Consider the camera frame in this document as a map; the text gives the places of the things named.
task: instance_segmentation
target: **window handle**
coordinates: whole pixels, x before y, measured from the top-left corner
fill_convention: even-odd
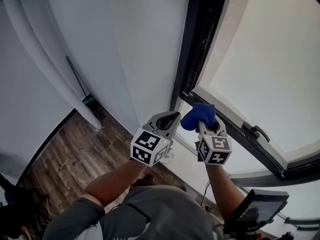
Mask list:
[[[248,122],[244,121],[242,127],[248,130],[254,138],[258,139],[261,134],[267,142],[270,142],[268,135],[258,125],[252,127]]]
[[[260,133],[260,134],[266,139],[267,142],[270,142],[270,138],[268,137],[268,135],[267,135],[267,134],[265,133],[265,131],[262,130],[258,125],[252,127],[251,131],[252,131],[253,133],[255,133],[255,132]]]

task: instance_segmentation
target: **cable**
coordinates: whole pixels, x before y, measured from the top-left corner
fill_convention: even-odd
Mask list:
[[[78,75],[77,75],[77,72],[76,72],[76,69],[75,69],[74,65],[72,64],[72,62],[71,62],[71,60],[69,59],[68,56],[65,56],[65,57],[66,57],[66,60],[68,61],[68,64],[69,64],[70,68],[72,69],[72,72],[73,72],[73,74],[74,74],[74,76],[75,76],[78,84],[79,84],[80,87],[81,87],[81,90],[82,90],[82,92],[83,92],[83,94],[84,94],[85,99],[87,100],[87,99],[88,99],[88,96],[87,96],[87,94],[86,94],[86,92],[85,92],[85,89],[82,87],[81,81],[80,81],[80,79],[79,79],[79,77],[78,77]]]
[[[207,189],[209,188],[209,186],[210,186],[210,181],[208,181],[208,183],[205,185],[205,190],[204,190],[203,198],[202,198],[202,201],[201,201],[201,207],[202,207],[203,204],[204,204],[205,196],[206,196]]]
[[[37,189],[37,188],[41,188],[43,190],[43,192],[45,193],[46,196],[48,196],[47,192],[45,191],[45,189],[42,187],[42,186],[36,186],[34,187],[34,189]],[[50,211],[49,211],[49,202],[48,202],[48,198],[46,197],[46,207],[48,209],[48,217],[50,217]]]

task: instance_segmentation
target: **gray t-shirt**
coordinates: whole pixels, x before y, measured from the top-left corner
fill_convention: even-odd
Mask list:
[[[46,229],[43,240],[229,239],[191,196],[173,186],[138,186],[105,214],[80,198]]]

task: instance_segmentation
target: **forearm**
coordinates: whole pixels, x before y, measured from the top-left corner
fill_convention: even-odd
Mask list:
[[[221,165],[206,165],[216,205],[226,220],[245,199]]]
[[[85,188],[85,192],[107,206],[117,199],[138,178],[146,168],[144,164],[129,160],[95,180]]]

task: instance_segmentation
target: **blue sponge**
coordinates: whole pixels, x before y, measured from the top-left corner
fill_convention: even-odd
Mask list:
[[[208,127],[211,127],[216,121],[216,108],[214,105],[195,103],[181,120],[181,126],[187,131],[195,130],[199,132],[199,121],[203,121]]]

